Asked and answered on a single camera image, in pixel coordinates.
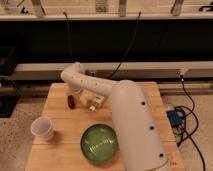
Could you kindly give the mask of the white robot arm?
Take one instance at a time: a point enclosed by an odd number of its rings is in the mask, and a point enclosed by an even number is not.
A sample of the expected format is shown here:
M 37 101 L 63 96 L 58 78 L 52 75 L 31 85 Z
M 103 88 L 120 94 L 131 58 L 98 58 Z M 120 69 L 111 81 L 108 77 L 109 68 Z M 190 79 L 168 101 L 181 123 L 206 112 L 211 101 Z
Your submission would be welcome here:
M 74 97 L 86 89 L 108 98 L 125 171 L 171 171 L 144 90 L 136 82 L 87 76 L 79 62 L 65 68 L 61 79 Z

